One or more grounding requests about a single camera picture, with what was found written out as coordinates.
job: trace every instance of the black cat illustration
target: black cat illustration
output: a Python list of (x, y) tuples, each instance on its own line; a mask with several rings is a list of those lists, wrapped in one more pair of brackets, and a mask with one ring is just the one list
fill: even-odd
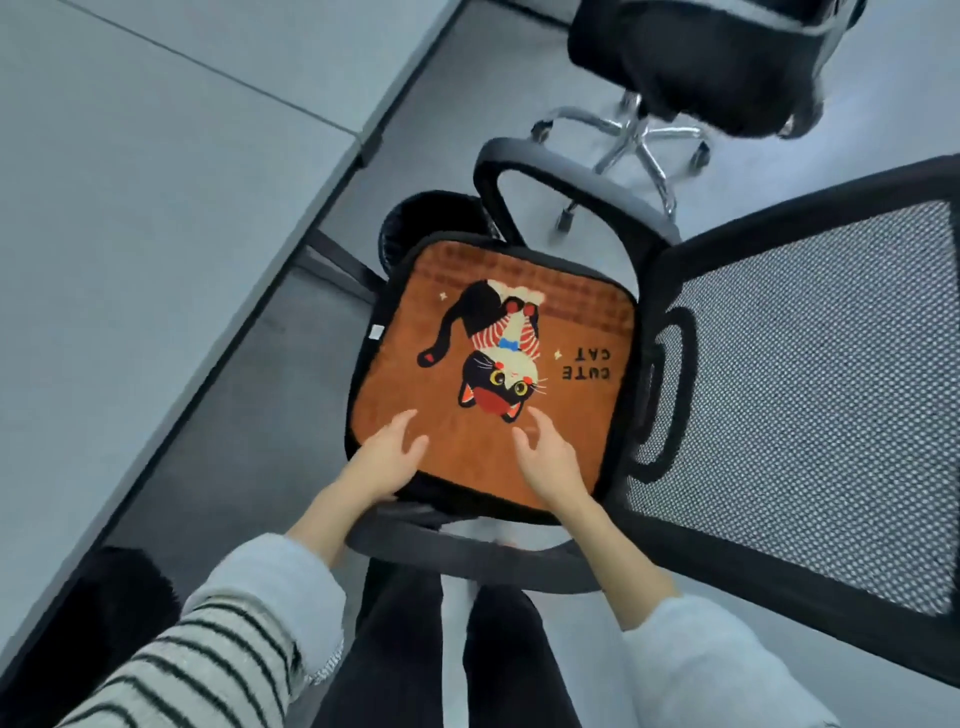
[(546, 297), (499, 280), (478, 280), (444, 314), (433, 346), (417, 355), (423, 368), (439, 364), (450, 349), (450, 330), (464, 323), (474, 351), (464, 362), (461, 407), (479, 405), (504, 422), (516, 420), (534, 392), (543, 392), (537, 373), (540, 306)]

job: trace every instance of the desk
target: desk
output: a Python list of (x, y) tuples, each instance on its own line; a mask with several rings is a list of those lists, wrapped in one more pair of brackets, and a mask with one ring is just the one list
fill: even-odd
[(0, 99), (2, 672), (358, 141), (56, 0)]
[(459, 0), (73, 0), (366, 141)]

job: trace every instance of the cat tail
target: cat tail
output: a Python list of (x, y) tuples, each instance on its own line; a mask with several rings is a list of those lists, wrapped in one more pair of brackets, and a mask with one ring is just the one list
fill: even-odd
[(440, 321), (440, 330), (437, 331), (437, 340), (433, 343), (433, 346), (417, 354), (417, 363), (424, 369), (440, 363), (446, 353), (450, 351), (450, 331), (453, 329), (453, 322), (461, 316), (463, 316), (462, 299), (446, 310)]

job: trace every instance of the chrome chair leg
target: chrome chair leg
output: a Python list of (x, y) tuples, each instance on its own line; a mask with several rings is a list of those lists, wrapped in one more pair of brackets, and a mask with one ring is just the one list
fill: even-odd
[(650, 141), (658, 139), (706, 139), (707, 132), (699, 127), (661, 127), (660, 129), (648, 129), (643, 136)]
[(666, 212), (666, 216), (671, 220), (676, 219), (677, 198), (673, 193), (673, 185), (667, 180), (666, 173), (663, 172), (663, 168), (650, 153), (643, 139), (636, 145), (636, 157), (643, 164), (643, 168), (647, 170), (647, 174), (653, 179), (654, 185), (660, 193), (660, 200), (663, 202), (663, 211)]
[(607, 136), (620, 136), (624, 128), (624, 125), (618, 121), (605, 119), (602, 116), (598, 116), (597, 114), (591, 113), (585, 109), (577, 109), (576, 107), (559, 107), (551, 110), (550, 113), (534, 124), (533, 129), (530, 130), (530, 138), (539, 144), (542, 144), (550, 135), (550, 131), (553, 129), (553, 123), (555, 121), (560, 121), (561, 119), (566, 121), (577, 121), (581, 124), (586, 124), (587, 126), (592, 127), (599, 132), (603, 132)]
[[(663, 211), (671, 220), (676, 218), (677, 197), (673, 185), (666, 178), (663, 168), (654, 158), (647, 146), (648, 142), (666, 139), (696, 139), (700, 145), (690, 158), (688, 165), (691, 175), (698, 174), (710, 162), (710, 145), (707, 131), (700, 127), (662, 127), (650, 129), (650, 116), (646, 113), (640, 95), (632, 91), (624, 91), (620, 99), (619, 110), (626, 118), (622, 122), (613, 119), (604, 119), (585, 109), (576, 107), (558, 107), (553, 109), (544, 118), (534, 124), (530, 130), (530, 138), (542, 144), (546, 141), (553, 129), (553, 123), (560, 119), (577, 121), (610, 136), (616, 136), (613, 148), (610, 149), (593, 166), (597, 174), (604, 174), (628, 153), (635, 155), (647, 174), (654, 181), (663, 203)], [(573, 214), (578, 205), (570, 202), (560, 218), (556, 228), (560, 232), (569, 232), (573, 223)]]
[[(606, 174), (607, 171), (617, 164), (623, 157), (632, 152), (636, 138), (632, 133), (623, 133), (616, 140), (611, 149), (593, 165), (593, 171), (598, 175)], [(580, 205), (570, 201), (563, 212), (560, 213), (560, 219), (557, 220), (557, 230), (560, 232), (570, 232), (570, 226), (573, 224), (573, 213)]]

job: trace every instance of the mesh chair backrest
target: mesh chair backrest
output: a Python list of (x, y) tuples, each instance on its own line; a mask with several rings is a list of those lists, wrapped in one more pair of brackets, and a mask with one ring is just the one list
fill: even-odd
[(960, 160), (664, 254), (610, 504), (668, 568), (960, 682)]

